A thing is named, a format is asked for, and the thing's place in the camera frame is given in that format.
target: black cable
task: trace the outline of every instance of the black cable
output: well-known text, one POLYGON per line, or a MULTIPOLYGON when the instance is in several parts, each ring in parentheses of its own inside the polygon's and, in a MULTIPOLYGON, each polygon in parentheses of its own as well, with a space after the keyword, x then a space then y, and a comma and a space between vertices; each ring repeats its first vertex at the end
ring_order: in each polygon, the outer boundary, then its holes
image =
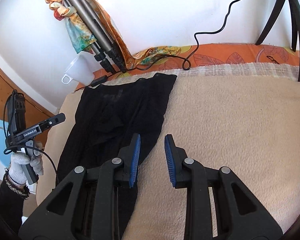
POLYGON ((225 28, 225 26, 226 26, 227 18, 228 18, 229 14, 230 14, 231 6, 232 6, 234 3, 239 2, 239 1, 241 1, 241 0, 234 0, 234 1, 232 1, 232 2, 230 3, 229 9, 228 9, 228 13, 226 14, 225 20, 224 20, 224 22, 223 22, 223 26, 222 26, 219 30, 217 30, 217 31, 215 31, 215 32, 197 32, 197 33, 194 34, 194 39, 195 39, 195 41, 197 42, 197 47, 194 49, 193 52, 191 52, 191 53, 188 55, 188 57, 184 58, 184 57, 180 57, 180 56, 176 56, 176 55, 164 55, 164 56, 159 57, 158 59, 156 59, 154 62, 152 62, 152 63, 151 63, 148 67, 146 67, 146 68, 143 68, 143 69, 142 69, 142 68, 135 67, 135 68, 128 69, 128 70, 134 70, 134 69, 138 69, 138 70, 148 70, 149 68, 151 68, 151 67, 153 66, 153 64, 155 64, 156 62, 158 62, 159 60, 161 60, 161 59, 163 59, 163 58, 165 58, 165 57, 177 57, 177 58, 183 59, 184 61, 183 61, 183 63, 182 63, 182 69, 183 69, 183 70, 189 70, 189 69, 191 68, 191 62, 189 61, 189 58, 190 58, 190 57, 191 57, 191 56, 199 49, 199 41, 198 41, 198 39, 197 39, 197 35, 199 35, 199 34, 217 34, 217 33, 221 32, 221 31, 225 28))
POLYGON ((199 49, 199 41, 198 41, 198 39, 197 39, 197 35, 198 35, 198 34, 217 34, 217 33, 220 33, 220 32, 225 28, 225 26, 226 26, 227 18, 228 18, 229 14, 230 14, 231 6, 232 6, 234 3, 239 2, 239 1, 241 1, 241 0, 234 0, 234 1, 232 1, 232 2, 229 4, 228 13, 227 13, 226 16, 225 16, 225 20, 224 20, 224 22, 223 22, 223 26, 222 26, 219 30, 217 30, 217 31, 215 31, 215 32, 197 32, 197 33, 194 34, 194 39, 195 39, 195 41, 197 42, 197 47, 194 49, 193 52, 191 52, 191 53, 189 54, 189 56, 187 57, 187 59, 189 59, 189 58, 190 58, 190 57, 191 57, 191 56, 199 49))
MULTIPOLYGON (((109 77, 112 77, 112 76, 114 76, 115 74, 118 74, 118 73, 120 73, 121 71, 118 71, 118 72, 116 72, 116 73, 113 73, 113 74, 111 74, 110 76, 107 76, 108 78, 109 77)), ((88 85, 88 86, 84 86, 84 87, 82 87, 82 88, 78 88, 78 89, 76 89, 74 92, 77 92, 78 90, 80 90, 80 89, 85 89, 85 88, 87 88, 87 87, 89 87, 90 85, 88 85)))
POLYGON ((146 68, 138 68, 138 67, 135 67, 135 68, 133 68, 133 69, 138 69, 138 70, 148 70, 148 69, 151 68, 156 62, 158 62, 159 60, 161 60, 161 59, 163 59, 163 58, 165 58, 165 57, 177 57, 177 58, 181 58, 181 59, 184 60, 184 62, 187 61, 188 64, 189 64, 189 67, 188 67, 188 68, 185 68, 185 67, 184 67, 184 64, 182 64, 183 70, 189 70, 189 69, 191 68, 191 62, 188 60, 188 58, 180 57, 180 56, 177 56, 177 55, 164 55, 164 56, 162 56, 162 57, 157 58, 154 62, 152 62, 152 63, 151 63, 148 67, 146 67, 146 68))
POLYGON ((11 95, 9 95, 9 97, 7 98, 7 101, 6 103, 4 104, 4 109, 3 109, 3 130, 4 130, 4 136, 6 137, 6 139, 8 138, 7 137, 7 132, 6 132, 6 128, 5 128, 5 117, 6 117, 6 108, 7 108, 7 104, 8 104, 8 101, 10 99, 11 95))
POLYGON ((276 64, 279 64, 279 62, 276 61, 272 56, 267 56, 267 58, 268 58, 269 60, 271 60, 272 62, 274 62, 274 63, 276 63, 276 64))
POLYGON ((53 166, 54 172, 56 173, 56 179, 57 179, 57 182, 58 182, 58 184, 59 184, 59 178, 58 178, 58 175, 57 175, 57 169, 56 169, 56 166, 54 165, 53 160, 50 158, 50 156, 49 156, 47 153, 45 153, 43 150, 40 150, 40 149, 38 149, 38 148, 31 147, 31 146, 27 146, 27 145, 21 145, 21 144, 20 144, 20 145, 17 145, 17 146, 10 146, 10 147, 6 148, 6 149, 3 151, 3 153, 4 153, 5 155, 7 155, 7 154, 9 154, 9 153, 7 153, 7 151, 10 150, 10 152, 11 152, 11 150, 12 150, 13 148, 16 148, 16 147, 18 147, 18 148, 27 148, 27 149, 35 150, 35 151, 41 152, 43 155, 45 155, 45 156, 49 159, 49 161, 51 162, 51 164, 52 164, 52 166, 53 166))
POLYGON ((15 89, 11 93, 11 97, 13 99, 13 101, 12 101, 13 112, 12 112, 12 115, 10 116, 10 119, 8 120, 8 127, 7 127, 7 136, 8 136, 7 140, 8 140, 9 144, 10 144, 10 139, 9 139, 10 130, 9 130, 9 128, 10 128, 10 125, 11 125, 11 122, 12 122, 12 117, 15 114, 15 107, 14 106, 15 106, 15 103, 16 103, 16 99, 15 99, 14 96, 15 96, 16 93, 17 93, 17 91, 15 89))

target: orange floral fabric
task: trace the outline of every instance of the orange floral fabric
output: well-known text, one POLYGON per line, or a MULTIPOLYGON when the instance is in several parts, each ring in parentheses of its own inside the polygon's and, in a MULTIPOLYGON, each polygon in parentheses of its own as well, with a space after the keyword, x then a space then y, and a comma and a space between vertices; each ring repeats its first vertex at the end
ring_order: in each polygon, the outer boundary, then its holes
MULTIPOLYGON (((181 57, 187 57, 196 46, 181 47, 176 53, 181 57)), ((272 57, 279 64, 288 64, 291 66, 299 66, 299 51, 293 52, 291 49, 272 45, 254 45, 254 44, 202 44, 199 49, 193 54, 189 60, 191 67, 209 66, 209 65, 221 65, 221 64, 244 64, 251 62, 267 62, 274 63, 267 56, 272 57)), ((150 69, 141 71, 138 69, 131 70, 125 74, 118 73, 110 77, 108 80, 143 74, 152 71, 168 70, 168 69, 181 69, 182 59, 179 58, 164 58, 158 61, 150 69)), ((138 65, 139 68, 145 68, 146 66, 138 65)), ((109 75, 104 69, 96 71, 95 78, 109 75)))

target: cup handle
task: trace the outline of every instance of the cup handle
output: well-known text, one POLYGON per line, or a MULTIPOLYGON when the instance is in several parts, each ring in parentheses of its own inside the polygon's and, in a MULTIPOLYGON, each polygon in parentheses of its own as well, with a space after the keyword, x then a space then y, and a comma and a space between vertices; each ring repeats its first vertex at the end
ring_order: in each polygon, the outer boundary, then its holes
POLYGON ((69 75, 65 74, 65 75, 63 76, 63 78, 61 79, 61 82, 62 82, 63 84, 65 84, 65 85, 67 85, 67 84, 69 84, 72 80, 73 80, 72 77, 70 77, 69 75), (65 83, 65 82, 63 81, 66 77, 69 79, 69 81, 68 81, 67 83, 65 83))

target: sleeve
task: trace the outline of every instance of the sleeve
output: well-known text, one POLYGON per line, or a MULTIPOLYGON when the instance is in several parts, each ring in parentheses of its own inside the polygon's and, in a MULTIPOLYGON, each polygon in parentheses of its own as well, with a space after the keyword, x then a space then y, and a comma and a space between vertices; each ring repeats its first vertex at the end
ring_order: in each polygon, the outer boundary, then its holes
POLYGON ((3 177, 0 185, 0 215, 10 228, 18 234, 22 224, 23 202, 29 196, 29 189, 25 186, 24 191, 14 188, 7 180, 7 174, 3 177))

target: bracelet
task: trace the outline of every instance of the bracelet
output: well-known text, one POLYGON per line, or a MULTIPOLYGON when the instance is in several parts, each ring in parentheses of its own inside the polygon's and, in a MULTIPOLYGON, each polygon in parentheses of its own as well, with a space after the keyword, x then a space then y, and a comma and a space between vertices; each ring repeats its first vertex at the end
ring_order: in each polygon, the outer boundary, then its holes
POLYGON ((24 183, 24 184, 18 184, 18 183, 16 183, 11 177, 10 177, 10 175, 9 175, 9 173, 8 173, 8 175, 7 176, 9 176, 9 181, 13 184, 13 185, 15 185, 15 186, 17 186, 17 187, 24 187, 26 184, 24 183))
POLYGON ((8 172, 9 171, 6 169, 6 173, 3 176, 3 180, 7 184, 8 188, 11 189, 14 193, 18 194, 21 198, 23 198, 23 199, 28 198, 29 195, 30 195, 30 191, 29 191, 28 187, 24 186, 23 191, 21 191, 20 189, 15 188, 13 185, 11 185, 11 182, 7 178, 7 176, 9 175, 8 172))

